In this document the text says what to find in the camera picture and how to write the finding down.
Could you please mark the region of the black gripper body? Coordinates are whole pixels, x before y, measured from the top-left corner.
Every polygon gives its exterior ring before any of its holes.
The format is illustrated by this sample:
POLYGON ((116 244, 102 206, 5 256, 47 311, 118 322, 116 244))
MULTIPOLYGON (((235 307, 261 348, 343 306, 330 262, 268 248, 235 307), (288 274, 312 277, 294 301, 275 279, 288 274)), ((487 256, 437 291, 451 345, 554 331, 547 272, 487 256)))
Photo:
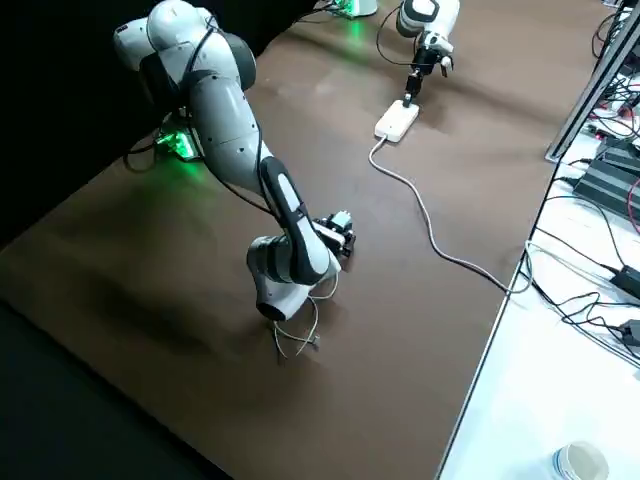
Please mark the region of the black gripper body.
POLYGON ((319 234, 339 261, 350 258, 356 240, 351 215, 329 215, 321 218, 319 234))
POLYGON ((418 70, 421 74, 431 74, 442 58, 443 55, 439 50, 420 46, 414 54, 411 68, 418 70))

